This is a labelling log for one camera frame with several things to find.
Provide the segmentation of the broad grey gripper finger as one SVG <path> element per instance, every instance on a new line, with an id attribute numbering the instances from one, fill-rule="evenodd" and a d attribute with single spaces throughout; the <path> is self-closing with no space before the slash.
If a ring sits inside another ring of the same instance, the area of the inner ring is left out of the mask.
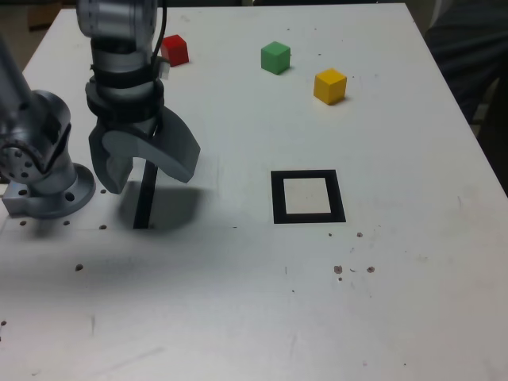
<path id="1" fill-rule="evenodd" d="M 192 179 L 201 151 L 185 122 L 166 107 L 152 137 L 113 130 L 102 138 L 102 146 L 111 156 L 147 160 L 181 183 Z"/>

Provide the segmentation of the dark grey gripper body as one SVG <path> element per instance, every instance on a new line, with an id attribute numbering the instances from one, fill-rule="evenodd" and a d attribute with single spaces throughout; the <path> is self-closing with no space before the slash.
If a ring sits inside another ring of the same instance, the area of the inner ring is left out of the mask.
<path id="1" fill-rule="evenodd" d="M 98 117 L 97 138 L 102 138 L 108 132 L 119 131 L 140 138 L 153 138 L 161 122 L 159 115 L 143 121 L 124 121 L 117 115 Z"/>

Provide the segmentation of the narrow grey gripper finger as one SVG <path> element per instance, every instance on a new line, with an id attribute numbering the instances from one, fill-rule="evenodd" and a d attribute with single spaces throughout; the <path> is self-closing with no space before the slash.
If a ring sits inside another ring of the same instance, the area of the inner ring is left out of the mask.
<path id="1" fill-rule="evenodd" d="M 105 135 L 106 129 L 98 123 L 89 136 L 94 172 L 110 193 L 120 194 L 133 169 L 133 158 L 110 154 L 102 144 L 102 138 Z"/>

